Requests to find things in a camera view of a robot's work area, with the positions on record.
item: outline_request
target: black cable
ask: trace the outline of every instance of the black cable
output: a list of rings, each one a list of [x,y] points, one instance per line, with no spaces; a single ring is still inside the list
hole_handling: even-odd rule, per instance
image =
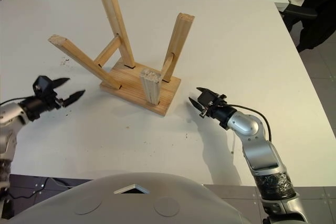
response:
[[[48,182],[48,180],[50,178],[51,177],[46,178],[46,180],[44,181],[44,186],[43,186],[42,189],[35,191],[30,196],[18,196],[18,197],[14,197],[11,193],[8,193],[8,195],[10,195],[13,199],[21,199],[21,198],[30,199],[30,198],[32,198],[32,196],[34,196],[35,194],[39,193],[40,191],[43,191],[46,188],[46,184],[47,184],[47,182]],[[65,187],[68,187],[68,189],[73,188],[73,186],[70,186],[67,182],[63,181],[62,179],[59,179],[59,178],[51,178],[51,179],[53,179],[53,180],[55,180],[55,181],[57,181],[59,183],[62,183]]]
[[[62,180],[62,179],[59,179],[59,178],[53,178],[53,180],[55,180],[55,181],[57,181],[57,182],[59,182],[59,183],[65,185],[65,186],[68,187],[68,188],[72,188],[72,186],[70,186],[70,184],[68,184],[67,182],[65,182],[65,181]]]
[[[32,96],[29,96],[29,97],[19,97],[19,98],[13,98],[13,99],[10,99],[10,100],[7,100],[7,101],[4,101],[2,103],[0,103],[0,106],[4,105],[5,103],[7,102],[11,102],[11,101],[15,101],[15,100],[23,100],[23,99],[28,99],[28,98],[31,98]]]
[[[242,108],[242,109],[249,110],[249,111],[252,111],[252,112],[257,113],[258,115],[260,115],[265,120],[265,123],[267,125],[268,141],[272,142],[271,127],[269,126],[269,123],[268,123],[266,117],[263,114],[261,114],[259,111],[256,111],[254,109],[250,109],[248,107],[244,107],[244,106],[241,106],[241,105],[228,104],[227,106]]]
[[[32,196],[34,196],[35,194],[39,193],[40,191],[43,191],[43,190],[46,188],[46,184],[47,184],[47,182],[48,182],[49,179],[50,179],[50,177],[48,177],[48,178],[44,181],[44,186],[43,186],[42,189],[33,192],[30,196],[18,196],[18,197],[14,197],[11,193],[8,193],[8,195],[10,195],[13,199],[21,199],[21,198],[24,198],[24,199],[30,199],[30,198],[32,198]]]

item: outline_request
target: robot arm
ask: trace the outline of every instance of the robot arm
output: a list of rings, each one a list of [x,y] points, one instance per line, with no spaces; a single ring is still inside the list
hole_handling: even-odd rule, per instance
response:
[[[212,117],[220,121],[225,130],[233,130],[242,141],[247,165],[254,177],[262,197],[270,223],[283,220],[308,222],[299,195],[295,192],[287,169],[270,141],[265,139],[262,121],[254,115],[237,111],[219,95],[209,89],[197,88],[202,92],[194,107],[201,117]]]
[[[9,187],[11,162],[14,158],[16,136],[20,129],[40,117],[45,111],[67,107],[76,102],[85,92],[78,91],[68,99],[57,98],[55,88],[67,82],[69,78],[50,80],[39,76],[33,84],[34,96],[28,97],[19,104],[10,103],[0,109],[0,199]]]

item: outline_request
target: floor tile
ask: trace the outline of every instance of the floor tile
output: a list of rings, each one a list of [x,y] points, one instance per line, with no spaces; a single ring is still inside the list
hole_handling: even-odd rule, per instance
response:
[[[330,42],[336,42],[336,31],[324,43]]]
[[[23,188],[38,188],[41,177],[34,176],[24,176],[24,175],[16,175],[11,174],[9,176],[10,186],[11,187],[23,187]]]
[[[55,195],[62,193],[61,191],[54,191],[54,190],[43,190],[36,194],[34,204],[40,203],[46,199],[49,199]]]
[[[336,199],[330,199],[328,203],[329,203],[332,218],[334,219],[334,223],[336,223]]]
[[[295,187],[301,199],[325,199],[326,192],[323,187]]]
[[[336,128],[336,81],[311,79],[332,128]]]
[[[303,199],[302,205],[312,224],[334,224],[326,199]]]
[[[253,199],[223,199],[240,211],[252,224],[261,224],[258,201]]]
[[[336,79],[336,42],[323,43],[317,47],[331,74]]]
[[[204,185],[222,199],[257,199],[253,186]]]
[[[18,197],[18,196],[30,196],[30,195],[32,195],[32,193],[34,192],[34,190],[33,189],[29,189],[29,188],[11,187],[9,189],[9,192],[14,197]],[[25,199],[25,198],[14,199],[13,200],[13,203],[14,203],[14,215],[17,215],[20,212],[22,212],[23,210],[26,210],[27,208],[33,206],[34,205],[35,197],[36,197],[36,195],[33,195],[32,198],[30,198],[30,199]]]
[[[310,78],[331,78],[331,73],[317,48],[300,53],[301,60]]]
[[[336,186],[325,186],[324,190],[329,199],[336,199]]]

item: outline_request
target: wooden board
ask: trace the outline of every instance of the wooden board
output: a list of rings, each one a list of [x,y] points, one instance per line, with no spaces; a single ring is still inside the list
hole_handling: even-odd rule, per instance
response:
[[[140,72],[144,68],[149,67],[139,63],[135,63],[135,68],[133,69],[126,67],[120,58],[111,69],[110,75],[117,82],[121,83],[121,88],[119,90],[113,89],[104,82],[100,83],[100,88],[103,91],[109,92],[129,102],[140,105],[157,114],[166,115],[175,93],[179,88],[181,80],[179,78],[172,77],[169,83],[163,81],[161,85],[160,102],[158,105],[153,105],[146,100],[145,93],[139,78]]]

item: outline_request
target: wooden leg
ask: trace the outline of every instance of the wooden leg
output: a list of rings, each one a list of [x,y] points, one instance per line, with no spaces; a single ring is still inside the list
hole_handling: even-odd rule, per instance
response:
[[[165,61],[161,73],[157,73],[154,70],[150,70],[148,68],[144,69],[140,73],[140,80],[142,83],[142,88],[145,93],[147,101],[154,105],[158,105],[160,101],[160,93],[161,93],[161,83],[162,78],[166,74],[169,69],[172,61],[173,54],[171,54]]]
[[[86,54],[84,54],[78,47],[76,47],[67,38],[52,35],[49,39],[55,47],[60,49],[62,52],[67,54],[70,58],[75,60],[77,63],[81,64],[100,80],[106,82],[109,86],[119,89],[121,87],[120,83],[115,81],[108,73],[106,73],[101,67],[96,65]]]
[[[161,89],[160,73],[145,68],[140,73],[140,80],[147,101],[154,105],[158,105]]]
[[[173,54],[174,57],[172,63],[163,77],[163,80],[166,82],[170,82],[177,60],[181,54],[194,18],[194,16],[185,13],[179,13],[177,16],[172,37],[169,42],[166,58],[164,60],[164,62],[166,62],[167,59],[171,57],[171,54]]]
[[[116,35],[110,43],[104,48],[104,50],[97,56],[94,60],[94,63],[99,65],[100,67],[104,66],[104,64],[110,59],[112,54],[118,49],[121,45],[121,40],[119,35]]]
[[[122,19],[120,7],[118,0],[101,0],[110,22],[113,34],[119,35],[121,40],[121,45],[119,46],[121,58],[124,64],[130,68],[135,67],[133,53],[131,49],[130,42],[128,40],[126,28],[124,21]]]

